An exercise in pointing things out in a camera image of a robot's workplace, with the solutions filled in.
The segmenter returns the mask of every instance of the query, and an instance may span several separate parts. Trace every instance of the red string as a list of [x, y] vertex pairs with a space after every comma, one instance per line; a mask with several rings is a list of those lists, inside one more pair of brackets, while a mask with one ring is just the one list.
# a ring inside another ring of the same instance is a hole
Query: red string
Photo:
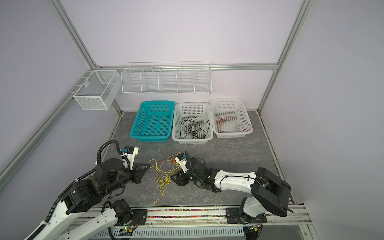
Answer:
[[219, 126], [219, 132], [222, 132], [221, 131], [221, 125], [223, 124], [223, 122], [227, 119], [227, 118], [229, 118], [229, 117], [231, 117], [231, 118], [233, 118], [233, 120], [235, 121], [235, 130], [236, 130], [236, 132], [240, 132], [240, 130], [237, 130], [236, 129], [236, 127], [237, 126], [242, 126], [242, 125], [249, 125], [249, 127], [250, 127], [250, 129], [249, 130], [247, 130], [247, 131], [243, 131], [243, 132], [249, 132], [249, 131], [251, 131], [252, 130], [252, 126], [249, 124], [249, 123], [243, 123], [243, 124], [237, 124], [237, 122], [236, 122], [236, 119], [233, 117], [233, 116], [228, 116], [228, 117], [225, 117], [225, 118], [221, 118], [221, 117], [218, 117], [217, 119], [216, 119], [216, 124]]

